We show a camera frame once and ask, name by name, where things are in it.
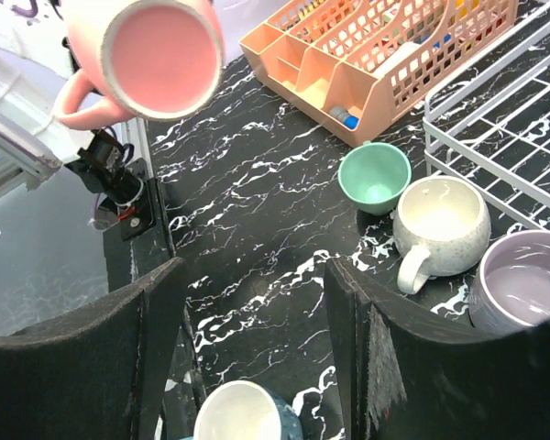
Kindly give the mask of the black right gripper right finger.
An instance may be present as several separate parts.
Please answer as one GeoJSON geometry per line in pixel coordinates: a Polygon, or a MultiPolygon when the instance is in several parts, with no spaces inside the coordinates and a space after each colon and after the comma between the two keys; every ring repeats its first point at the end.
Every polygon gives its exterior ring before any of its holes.
{"type": "Polygon", "coordinates": [[[484,333],[339,258],[324,296],[348,438],[550,439],[550,320],[484,333]]]}

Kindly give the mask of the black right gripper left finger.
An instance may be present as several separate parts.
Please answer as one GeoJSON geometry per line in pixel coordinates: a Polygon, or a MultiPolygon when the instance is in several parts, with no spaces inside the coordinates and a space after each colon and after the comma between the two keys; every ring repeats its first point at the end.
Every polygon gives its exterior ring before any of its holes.
{"type": "Polygon", "coordinates": [[[0,439],[151,439],[185,301],[173,258],[95,302],[0,336],[0,439]]]}

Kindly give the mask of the teal green cup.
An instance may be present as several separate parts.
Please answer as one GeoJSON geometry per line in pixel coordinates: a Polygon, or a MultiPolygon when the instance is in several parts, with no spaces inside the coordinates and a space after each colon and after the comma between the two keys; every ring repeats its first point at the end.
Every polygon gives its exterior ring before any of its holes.
{"type": "Polygon", "coordinates": [[[370,215],[385,215],[394,209],[412,179],[412,166],[397,147],[383,142],[365,142],[341,161],[337,179],[345,196],[370,215]]]}

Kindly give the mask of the pink mug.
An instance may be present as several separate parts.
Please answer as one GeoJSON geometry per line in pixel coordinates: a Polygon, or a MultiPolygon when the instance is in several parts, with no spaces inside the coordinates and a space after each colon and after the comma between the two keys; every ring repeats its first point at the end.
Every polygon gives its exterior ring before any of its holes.
{"type": "Polygon", "coordinates": [[[212,97],[224,42],[210,2],[64,1],[61,10],[79,65],[53,106],[66,127],[177,120],[212,97]]]}

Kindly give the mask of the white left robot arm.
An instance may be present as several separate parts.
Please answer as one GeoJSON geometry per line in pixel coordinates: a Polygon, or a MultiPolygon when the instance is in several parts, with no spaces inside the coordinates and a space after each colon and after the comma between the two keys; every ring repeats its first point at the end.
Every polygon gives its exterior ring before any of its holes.
{"type": "MultiPolygon", "coordinates": [[[[0,1],[0,54],[32,61],[61,78],[77,62],[56,1],[0,1]]],[[[18,185],[35,189],[59,169],[80,176],[115,207],[145,196],[146,183],[127,166],[134,152],[110,127],[75,131],[59,123],[54,100],[0,55],[0,198],[18,185]]]]}

